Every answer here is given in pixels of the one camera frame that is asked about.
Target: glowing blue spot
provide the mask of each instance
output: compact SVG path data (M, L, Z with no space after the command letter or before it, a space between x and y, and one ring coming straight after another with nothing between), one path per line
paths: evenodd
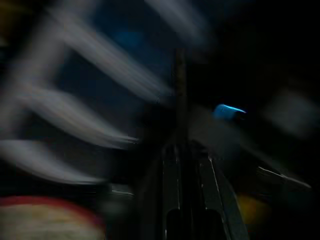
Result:
M234 118L236 112L246 113L245 111L235 108L233 106L227 106L224 104L219 104L213 111L213 116L217 119L231 120Z

